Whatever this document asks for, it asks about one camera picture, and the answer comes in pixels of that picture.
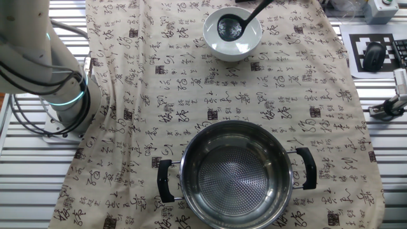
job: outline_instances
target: beige tablecloth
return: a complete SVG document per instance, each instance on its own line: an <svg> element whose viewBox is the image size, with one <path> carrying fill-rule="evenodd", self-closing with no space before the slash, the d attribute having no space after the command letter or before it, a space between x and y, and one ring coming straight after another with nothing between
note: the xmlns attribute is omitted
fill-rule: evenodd
<svg viewBox="0 0 407 229"><path fill-rule="evenodd" d="M257 2L241 3L252 10ZM286 150L308 147L316 190L294 190L272 228L369 228L383 190L347 51L316 0L274 1L261 43L238 63L216 60L204 20L233 1L86 2L92 65L103 100L60 192L50 228L206 228L185 201L163 204L158 162L223 120L270 131ZM295 186L305 181L291 156ZM181 197L179 166L170 190Z"/></svg>

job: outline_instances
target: pot handle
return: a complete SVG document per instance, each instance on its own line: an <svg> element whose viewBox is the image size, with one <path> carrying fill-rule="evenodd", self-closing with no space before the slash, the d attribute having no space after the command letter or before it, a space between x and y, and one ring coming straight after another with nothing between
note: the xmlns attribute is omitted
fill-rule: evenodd
<svg viewBox="0 0 407 229"><path fill-rule="evenodd" d="M317 187L317 166L314 158L308 148L296 148L296 151L290 151L288 153L295 153L304 159L305 170L307 172L307 180L303 184L303 190L316 189Z"/></svg>
<svg viewBox="0 0 407 229"><path fill-rule="evenodd" d="M173 195L170 193L170 188L168 187L168 168L173 163L180 163L180 162L172 162L172 160L161 160L158 166L158 175L157 175L157 185L158 185L158 192L160 193L160 198L163 203L174 202L175 200L182 200L183 197L176 197L174 198Z"/></svg>

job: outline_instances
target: black cable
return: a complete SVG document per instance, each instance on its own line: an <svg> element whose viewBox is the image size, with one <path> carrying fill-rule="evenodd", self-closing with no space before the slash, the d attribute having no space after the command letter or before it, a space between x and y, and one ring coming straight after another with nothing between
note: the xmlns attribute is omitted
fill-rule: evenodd
<svg viewBox="0 0 407 229"><path fill-rule="evenodd" d="M21 87L20 85L16 84L13 80L11 80L9 77L7 77L7 75L5 75L5 74L2 72L2 70L0 70L0 76L3 77L8 83L10 83L11 85L13 85L14 87L16 87L16 88L18 88L18 89L20 89L20 90L23 90L23 91L25 91L25 92L28 92L28 93L30 93L30 94L33 94L33 95L51 95L51 94L54 94L54 93L58 92L58 91L64 86L64 85L61 85L61 86L57 87L56 89L51 90L51 91L49 91L49 92L35 92L35 91L26 89L26 88Z"/></svg>
<svg viewBox="0 0 407 229"><path fill-rule="evenodd" d="M80 86L81 86L81 89L82 89L83 91L85 91L87 86L86 86L85 81L82 81L82 82L83 82L83 83L82 83ZM24 124L24 123L22 122L22 120L17 116L17 112L14 110L13 103L12 103L11 97L10 97L10 107L11 107L11 111L13 112L13 114L14 114L14 116L16 117L16 119L18 120L18 122L19 122L21 125L23 125L27 130L29 130L29 131L31 131L31 132L34 132L34 133L36 133L36 134L41 134L41 135L61 135L61 134L67 134L67 133L69 133L70 131L74 130L76 127L78 127L78 126L83 122L83 120L85 120L85 118L86 118L86 116L87 116L87 114L88 114L88 112L89 112L89 110L90 110L90 92L89 92L89 90L86 90L86 93L85 93L85 95L83 96L83 103L82 103L82 107L81 107L81 111L82 111L82 112L79 113L79 114L77 115L77 117L75 117L75 122L72 123L70 126L66 127L65 129L60 130L60 131L58 131L58 132L49 132L49 131L46 131L46 130L44 130L44 129L39 128L38 126L36 126L35 124L33 124L31 121L29 121L29 120L27 119L27 117L24 115L24 112L22 112L21 107L20 107L20 104L18 103L18 101L17 101L16 98L15 98L15 104L16 104L16 106L17 106L17 108L18 108L18 111L21 113L21 115L22 115L23 118L27 121L27 123L30 124L30 125L32 125L34 128L40 130L41 132L38 132L37 130L33 130L33 129L29 128L26 124Z"/></svg>
<svg viewBox="0 0 407 229"><path fill-rule="evenodd" d="M29 128L26 124L23 123L23 121L18 117L17 112L16 112L15 109L13 108L11 97L10 97L10 107L11 107L11 112L14 114L14 116L15 116L16 119L17 119L17 121L18 121L23 127L25 127L27 130L29 130L29 131L31 131L31 132L34 132L34 133L36 133L36 134L40 134L40 135L49 135L49 136L51 136L51 135L62 135L62 134L67 134L67 133L71 132L72 130L74 130L74 129L75 129L76 127L78 127L78 126L82 123L82 121L86 118L86 116L87 116L87 114L88 114L88 112L89 112L89 109L90 109L89 96L90 96L89 92L86 91L86 95L84 95L84 97L83 97L83 98L84 98L84 100L83 100L83 106L85 105L85 106L86 106L86 109L81 109L81 110L84 111L84 112L78 114L78 116L80 115L81 117L80 117L79 119L75 119L76 122L72 123L70 126L66 127L66 128L63 129L63 130L60 130L60 131L58 131L58 132L49 132L49 131L46 131L46 130L44 130L44 129L39 128L37 125L33 124L30 120L28 120L27 117L24 115L24 112L22 112L21 107L20 107L20 104L17 102L17 99L16 99L16 98L15 98L15 104L17 105L17 108L18 108L18 111L20 112L20 114L23 116L23 118L26 120L26 122L27 122L29 125L32 125L34 128L40 130L41 132L38 132L37 130L31 129L31 128Z"/></svg>
<svg viewBox="0 0 407 229"><path fill-rule="evenodd" d="M63 24L61 22L57 22L56 20L52 20L52 19L50 19L50 20L51 20L52 25L60 27L61 29L65 29L65 30L74 32L74 33L79 34L79 35L83 36L84 38L88 39L88 34L85 31L82 31L76 27L73 27L73 26L70 26L67 24Z"/></svg>
<svg viewBox="0 0 407 229"><path fill-rule="evenodd" d="M54 86L58 86L58 85L63 85L73 77L73 75L70 74L69 76L67 76L65 79L63 79L61 81L58 81L58 82L55 82L55 83L43 83L43 82L35 81L35 80L32 80L32 79L30 79L30 78L28 78L26 76L21 75L20 73L12 70L10 67L8 67L5 63L3 63L1 61L0 61L0 66L3 67L5 70L7 70L9 73L15 75L16 77L18 77L18 78L20 78L22 80L25 80L25 81L27 81L29 83L32 83L32 84L35 84L35 85L38 85L38 86L44 86L44 87L54 87Z"/></svg>

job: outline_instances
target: black ladle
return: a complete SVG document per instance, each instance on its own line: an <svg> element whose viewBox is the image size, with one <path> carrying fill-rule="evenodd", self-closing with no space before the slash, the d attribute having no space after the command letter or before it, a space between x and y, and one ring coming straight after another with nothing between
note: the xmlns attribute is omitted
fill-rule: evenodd
<svg viewBox="0 0 407 229"><path fill-rule="evenodd" d="M224 41L236 41L243 35L251 20L273 1L262 1L246 20L231 13L223 15L217 22L217 33Z"/></svg>

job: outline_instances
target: computer mouse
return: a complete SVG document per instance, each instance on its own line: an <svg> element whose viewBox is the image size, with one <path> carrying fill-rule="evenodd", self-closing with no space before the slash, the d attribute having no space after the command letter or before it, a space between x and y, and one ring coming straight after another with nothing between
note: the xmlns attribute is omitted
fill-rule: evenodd
<svg viewBox="0 0 407 229"><path fill-rule="evenodd" d="M386 47L377 42L370 42L363 59L363 69L377 72L383 67L386 57Z"/></svg>

